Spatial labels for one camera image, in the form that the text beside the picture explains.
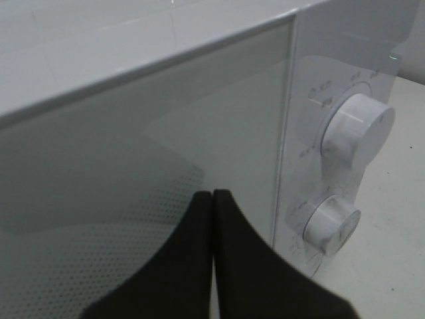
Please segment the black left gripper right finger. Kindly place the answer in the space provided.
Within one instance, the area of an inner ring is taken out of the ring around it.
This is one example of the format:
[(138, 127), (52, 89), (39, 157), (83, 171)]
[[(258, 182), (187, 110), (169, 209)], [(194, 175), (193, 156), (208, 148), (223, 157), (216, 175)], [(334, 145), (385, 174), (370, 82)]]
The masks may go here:
[(351, 304), (289, 265), (241, 212), (213, 193), (213, 251), (221, 318), (356, 318)]

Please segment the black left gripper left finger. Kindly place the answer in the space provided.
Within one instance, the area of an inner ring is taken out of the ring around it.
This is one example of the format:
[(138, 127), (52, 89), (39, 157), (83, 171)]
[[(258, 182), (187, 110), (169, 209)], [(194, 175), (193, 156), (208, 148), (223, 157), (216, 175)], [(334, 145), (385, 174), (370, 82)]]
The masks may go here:
[(213, 270), (213, 197), (196, 192), (153, 257), (82, 318), (209, 318)]

